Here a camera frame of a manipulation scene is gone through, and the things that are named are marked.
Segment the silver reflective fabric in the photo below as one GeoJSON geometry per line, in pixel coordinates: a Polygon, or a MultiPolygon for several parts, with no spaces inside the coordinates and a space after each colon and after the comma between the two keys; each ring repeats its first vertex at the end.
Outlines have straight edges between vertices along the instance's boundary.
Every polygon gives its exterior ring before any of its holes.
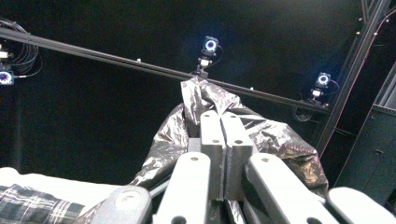
{"type": "Polygon", "coordinates": [[[229,213],[231,213],[228,215],[231,223],[246,224],[239,202],[226,200],[226,204],[227,208],[230,210],[229,213]]]}
{"type": "Polygon", "coordinates": [[[170,175],[177,158],[187,151],[189,137],[199,137],[201,114],[215,109],[219,115],[225,111],[238,115],[259,152],[278,156],[310,190],[325,194],[328,180],[317,151],[288,124],[263,118],[242,105],[238,96],[199,77],[181,82],[181,91],[183,104],[171,112],[154,136],[142,170],[131,184],[151,188],[170,175]]]}

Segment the camera mount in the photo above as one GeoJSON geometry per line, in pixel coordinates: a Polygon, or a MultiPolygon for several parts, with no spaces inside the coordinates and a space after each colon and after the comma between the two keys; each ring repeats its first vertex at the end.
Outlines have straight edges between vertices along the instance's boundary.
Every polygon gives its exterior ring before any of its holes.
{"type": "MultiPolygon", "coordinates": [[[[333,80],[331,80],[331,77],[332,76],[330,74],[319,73],[317,81],[315,82],[315,87],[313,89],[311,89],[311,96],[306,100],[302,100],[302,102],[308,103],[311,105],[315,105],[315,106],[320,106],[323,108],[327,108],[329,106],[329,104],[322,104],[322,102],[318,101],[316,98],[318,98],[319,96],[322,96],[322,95],[330,95],[330,94],[324,94],[324,90],[327,90],[329,88],[328,87],[329,82],[335,83],[333,80]]],[[[313,113],[309,110],[295,106],[292,109],[292,115],[298,121],[305,122],[305,121],[309,121],[312,118],[313,113]]]]}
{"type": "Polygon", "coordinates": [[[3,49],[0,45],[0,85],[13,85],[14,74],[11,71],[11,66],[7,64],[8,58],[12,54],[8,53],[7,49],[3,49]]]}
{"type": "Polygon", "coordinates": [[[193,72],[193,74],[201,77],[207,78],[208,73],[205,71],[207,67],[213,65],[213,62],[210,60],[210,57],[216,56],[216,49],[219,46],[219,41],[211,36],[205,37],[204,47],[202,49],[201,58],[198,58],[197,70],[193,72]]]}

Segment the black ceiling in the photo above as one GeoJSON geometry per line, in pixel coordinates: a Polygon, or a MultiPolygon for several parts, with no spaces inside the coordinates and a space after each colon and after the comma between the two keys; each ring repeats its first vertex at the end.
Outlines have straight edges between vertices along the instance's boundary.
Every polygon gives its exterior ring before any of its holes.
{"type": "MultiPolygon", "coordinates": [[[[360,1],[345,0],[37,0],[1,1],[0,8],[1,17],[32,35],[187,73],[196,68],[205,36],[214,36],[224,51],[219,52],[221,61],[207,69],[210,78],[295,100],[306,97],[319,72],[337,79],[362,27],[360,1]]],[[[12,127],[22,123],[22,154],[28,159],[21,161],[21,169],[114,183],[131,179],[162,120],[181,102],[179,81],[47,49],[41,53],[44,67],[39,75],[2,90],[11,95],[3,94],[2,101],[12,102],[11,108],[22,113],[21,121],[11,119],[12,127]],[[76,148],[74,154],[64,161],[56,156],[70,148],[76,148]],[[55,161],[39,168],[40,156],[55,161]],[[95,177],[96,171],[106,172],[95,165],[90,165],[95,171],[85,175],[76,175],[76,167],[49,168],[59,162],[66,165],[67,160],[124,164],[120,156],[125,162],[133,157],[135,164],[115,179],[95,177]]],[[[368,73],[375,69],[373,65],[368,73]]],[[[293,121],[288,107],[244,100],[265,117],[290,123],[306,141],[316,129],[315,123],[293,121]]]]}

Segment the blue light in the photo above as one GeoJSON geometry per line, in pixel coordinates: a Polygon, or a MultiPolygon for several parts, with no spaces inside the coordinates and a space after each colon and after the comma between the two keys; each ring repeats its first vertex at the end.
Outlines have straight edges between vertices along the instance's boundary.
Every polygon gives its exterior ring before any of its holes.
{"type": "Polygon", "coordinates": [[[329,76],[327,74],[323,74],[318,77],[318,83],[320,85],[327,85],[328,82],[329,82],[329,76]]]}
{"type": "Polygon", "coordinates": [[[217,43],[214,40],[208,40],[205,44],[205,48],[208,51],[215,51],[217,47],[217,43]]]}
{"type": "Polygon", "coordinates": [[[6,71],[0,72],[0,85],[10,85],[13,83],[12,74],[6,71]]]}

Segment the motion capture camera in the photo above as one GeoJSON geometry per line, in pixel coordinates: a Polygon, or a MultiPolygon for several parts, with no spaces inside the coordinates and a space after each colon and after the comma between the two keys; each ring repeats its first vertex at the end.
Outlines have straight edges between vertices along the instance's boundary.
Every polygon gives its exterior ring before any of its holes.
{"type": "Polygon", "coordinates": [[[323,95],[323,89],[327,88],[327,85],[329,84],[331,76],[327,73],[320,73],[318,76],[317,81],[315,82],[315,88],[312,91],[312,96],[314,97],[319,97],[323,95]]]}
{"type": "Polygon", "coordinates": [[[202,53],[207,57],[216,56],[216,49],[218,48],[218,45],[219,41],[216,38],[206,36],[202,53]]]}
{"type": "Polygon", "coordinates": [[[0,65],[0,85],[13,85],[14,74],[7,65],[0,65]]]}
{"type": "Polygon", "coordinates": [[[6,63],[9,57],[8,50],[2,49],[0,45],[0,85],[14,84],[14,74],[11,71],[11,66],[6,63]]]}
{"type": "Polygon", "coordinates": [[[327,84],[329,84],[331,76],[327,73],[320,73],[317,79],[317,82],[315,83],[315,86],[318,88],[326,88],[327,84]]]}

